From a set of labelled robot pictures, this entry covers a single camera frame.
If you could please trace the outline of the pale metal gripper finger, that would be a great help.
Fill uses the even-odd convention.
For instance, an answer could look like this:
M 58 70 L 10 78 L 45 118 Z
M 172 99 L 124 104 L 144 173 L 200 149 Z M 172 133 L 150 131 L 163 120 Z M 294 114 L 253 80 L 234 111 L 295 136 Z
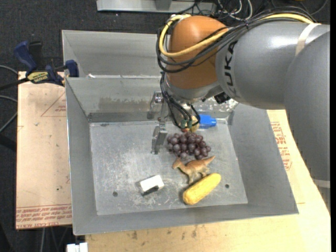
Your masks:
M 148 119 L 154 119 L 154 117 L 161 112 L 164 99 L 162 92 L 155 91 L 150 101 L 150 108 L 147 112 Z
M 167 136 L 166 121 L 161 117 L 158 117 L 157 121 L 158 124 L 155 126 L 152 135 L 152 154 L 159 154 Z

